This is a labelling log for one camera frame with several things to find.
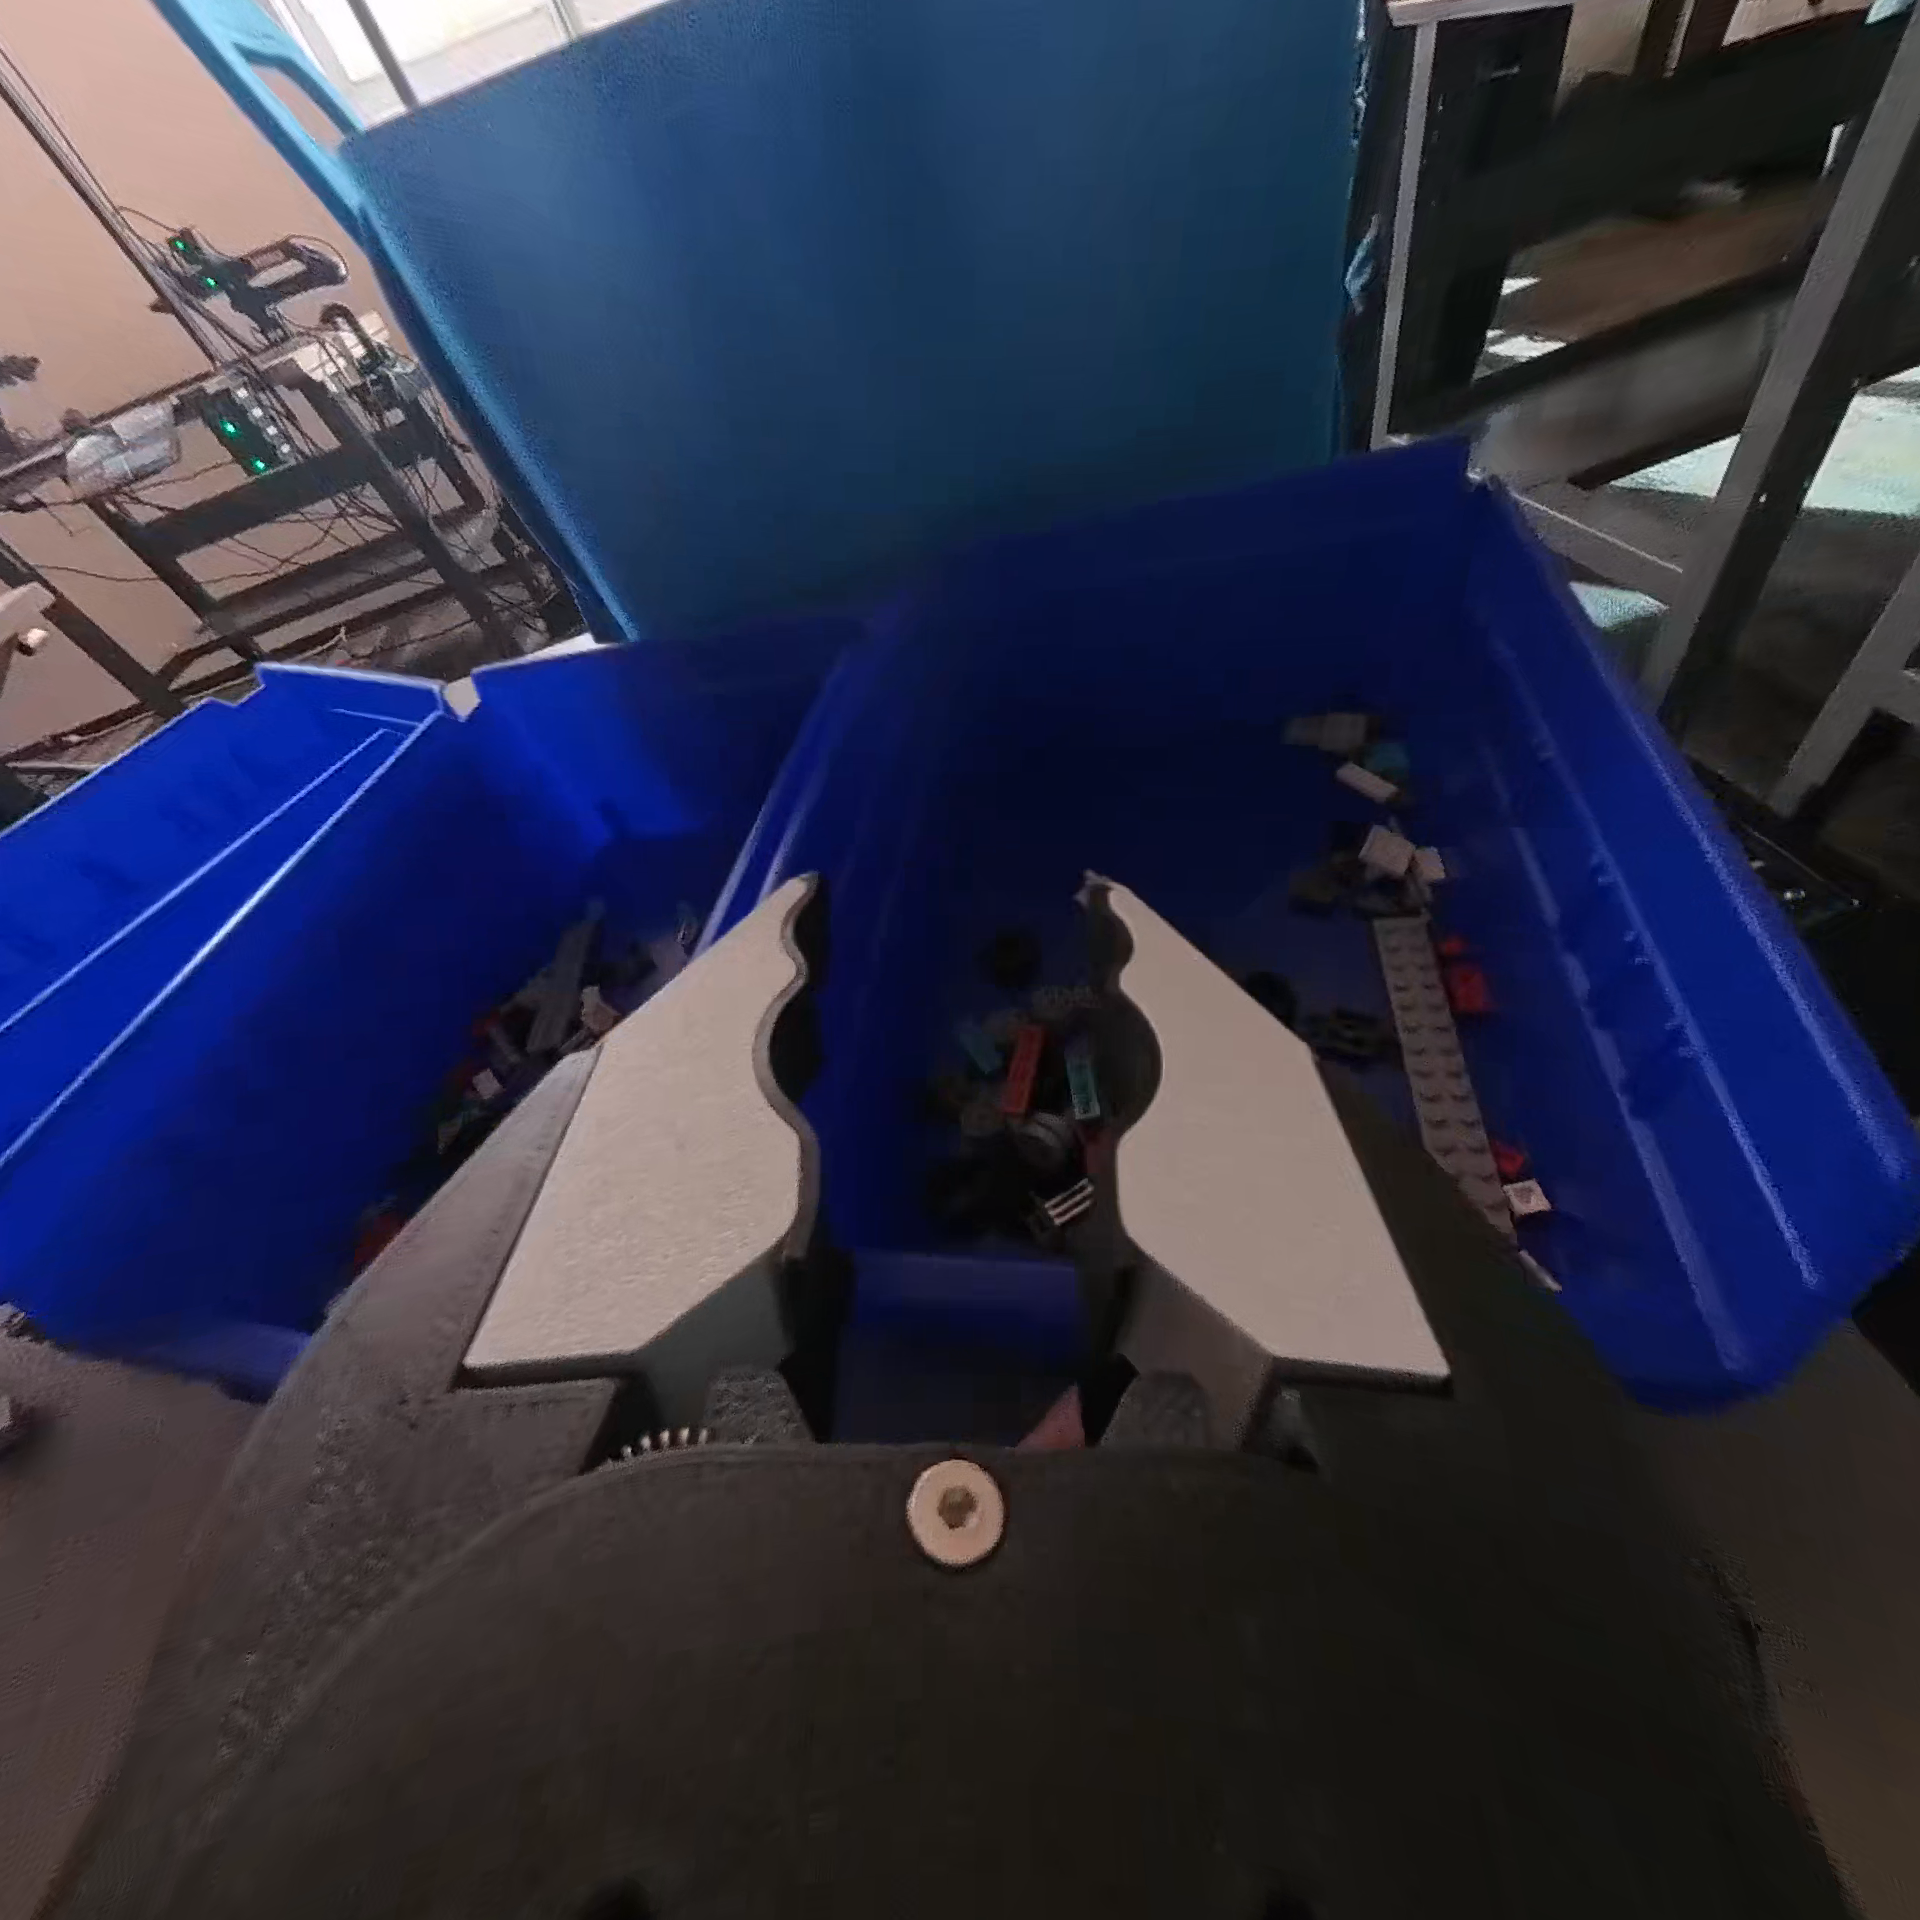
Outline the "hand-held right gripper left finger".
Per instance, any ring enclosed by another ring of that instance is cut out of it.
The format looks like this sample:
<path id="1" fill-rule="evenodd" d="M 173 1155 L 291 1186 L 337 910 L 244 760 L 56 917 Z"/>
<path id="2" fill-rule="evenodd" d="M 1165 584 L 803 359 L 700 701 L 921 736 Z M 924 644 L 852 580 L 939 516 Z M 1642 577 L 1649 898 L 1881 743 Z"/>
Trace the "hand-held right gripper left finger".
<path id="1" fill-rule="evenodd" d="M 799 1347 L 827 952 L 824 875 L 787 879 L 595 1047 L 467 1378 L 628 1381 L 678 1432 L 717 1375 Z"/>

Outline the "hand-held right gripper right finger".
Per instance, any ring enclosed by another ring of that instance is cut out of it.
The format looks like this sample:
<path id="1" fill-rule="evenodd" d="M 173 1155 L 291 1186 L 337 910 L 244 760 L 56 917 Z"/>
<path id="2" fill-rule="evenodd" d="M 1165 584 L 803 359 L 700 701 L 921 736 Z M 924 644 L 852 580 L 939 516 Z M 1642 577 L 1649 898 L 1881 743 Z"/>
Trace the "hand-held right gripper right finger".
<path id="1" fill-rule="evenodd" d="M 1285 1385 L 1443 1398 L 1452 1365 L 1308 1045 L 1138 891 L 1077 906 L 1120 1017 L 1107 1171 L 1130 1269 L 1120 1352 L 1253 1441 Z"/>

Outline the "pile of mixed toy bricks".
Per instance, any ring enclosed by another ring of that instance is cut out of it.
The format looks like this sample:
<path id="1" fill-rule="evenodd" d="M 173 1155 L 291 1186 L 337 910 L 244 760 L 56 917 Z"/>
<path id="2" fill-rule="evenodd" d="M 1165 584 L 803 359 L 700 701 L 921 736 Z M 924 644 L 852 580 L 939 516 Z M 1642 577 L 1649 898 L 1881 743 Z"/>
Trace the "pile of mixed toy bricks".
<path id="1" fill-rule="evenodd" d="M 662 923 L 639 931 L 620 931 L 607 903 L 589 903 L 548 959 L 471 1024 L 409 1153 L 355 1217 L 350 1278 L 371 1267 L 565 1057 L 596 1047 L 683 973 L 703 927 L 704 915 L 692 903 L 675 903 Z"/>
<path id="2" fill-rule="evenodd" d="M 1130 1075 L 1083 870 L 1133 885 L 1319 1067 L 1403 1119 L 1496 1233 L 1549 1213 L 1467 1060 L 1490 998 L 1469 947 L 1433 931 L 1443 859 L 1403 739 L 1353 696 L 1212 728 L 991 701 L 945 746 L 927 831 L 952 890 L 947 1060 L 921 1094 L 952 1140 L 924 1179 L 939 1238 L 1070 1247 L 1110 1196 Z"/>

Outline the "blue plastic bin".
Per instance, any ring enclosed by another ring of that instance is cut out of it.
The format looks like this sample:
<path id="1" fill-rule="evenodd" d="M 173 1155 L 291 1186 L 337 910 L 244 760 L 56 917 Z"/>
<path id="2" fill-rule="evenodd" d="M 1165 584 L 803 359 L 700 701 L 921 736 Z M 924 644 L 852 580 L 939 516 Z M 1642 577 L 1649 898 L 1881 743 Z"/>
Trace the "blue plastic bin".
<path id="1" fill-rule="evenodd" d="M 1392 1028 L 1374 921 L 1308 898 L 1383 822 L 1530 1260 L 1655 1408 L 1789 1378 L 1918 1247 L 1918 1131 L 1557 564 L 1455 450 L 985 549 L 865 615 L 717 931 L 818 875 L 805 1118 L 852 1251 L 984 1243 L 934 1081 L 1086 975 L 1110 875 L 1229 979 Z"/>
<path id="2" fill-rule="evenodd" d="M 855 637 L 271 666 L 8 826 L 2 1306 L 271 1390 L 477 1017 L 595 898 L 709 923 Z"/>

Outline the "grey desk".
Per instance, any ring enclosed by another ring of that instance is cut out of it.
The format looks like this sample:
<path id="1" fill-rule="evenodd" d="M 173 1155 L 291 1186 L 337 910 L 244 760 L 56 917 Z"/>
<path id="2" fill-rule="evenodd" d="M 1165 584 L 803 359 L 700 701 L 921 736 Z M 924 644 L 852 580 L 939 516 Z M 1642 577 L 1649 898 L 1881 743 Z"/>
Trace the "grey desk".
<path id="1" fill-rule="evenodd" d="M 2 1918 L 37 1918 L 128 1738 L 256 1411 L 2 1343 Z M 1786 1387 L 1640 1442 L 1743 1631 L 1786 1787 L 1860 1918 L 1918 1918 L 1918 1390 L 1841 1323 Z"/>

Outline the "metal rig with electronics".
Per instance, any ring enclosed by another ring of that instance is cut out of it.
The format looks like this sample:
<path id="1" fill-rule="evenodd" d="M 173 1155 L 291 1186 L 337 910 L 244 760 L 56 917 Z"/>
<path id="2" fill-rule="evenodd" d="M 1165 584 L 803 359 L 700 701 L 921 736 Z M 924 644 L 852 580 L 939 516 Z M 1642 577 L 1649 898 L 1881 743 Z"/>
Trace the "metal rig with electronics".
<path id="1" fill-rule="evenodd" d="M 315 235 L 224 251 L 108 196 L 2 57 L 2 108 L 205 357 L 143 394 L 2 425 L 2 677 L 60 640 L 171 721 L 276 662 L 517 659 L 580 620 L 418 359 Z"/>

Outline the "grey metal table frame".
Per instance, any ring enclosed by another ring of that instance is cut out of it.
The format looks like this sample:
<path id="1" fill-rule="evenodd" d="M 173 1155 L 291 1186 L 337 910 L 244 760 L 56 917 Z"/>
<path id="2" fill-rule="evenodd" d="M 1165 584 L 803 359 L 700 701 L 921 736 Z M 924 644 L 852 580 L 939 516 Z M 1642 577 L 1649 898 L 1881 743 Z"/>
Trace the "grey metal table frame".
<path id="1" fill-rule="evenodd" d="M 1789 318 L 1739 420 L 1736 449 L 1692 547 L 1651 549 L 1659 526 L 1593 523 L 1566 484 L 1512 492 L 1564 563 L 1665 609 L 1640 687 L 1672 743 L 1735 662 L 1766 577 L 1805 511 L 1851 402 L 1876 383 L 1896 294 L 1918 288 L 1918 24 L 1895 48 Z"/>

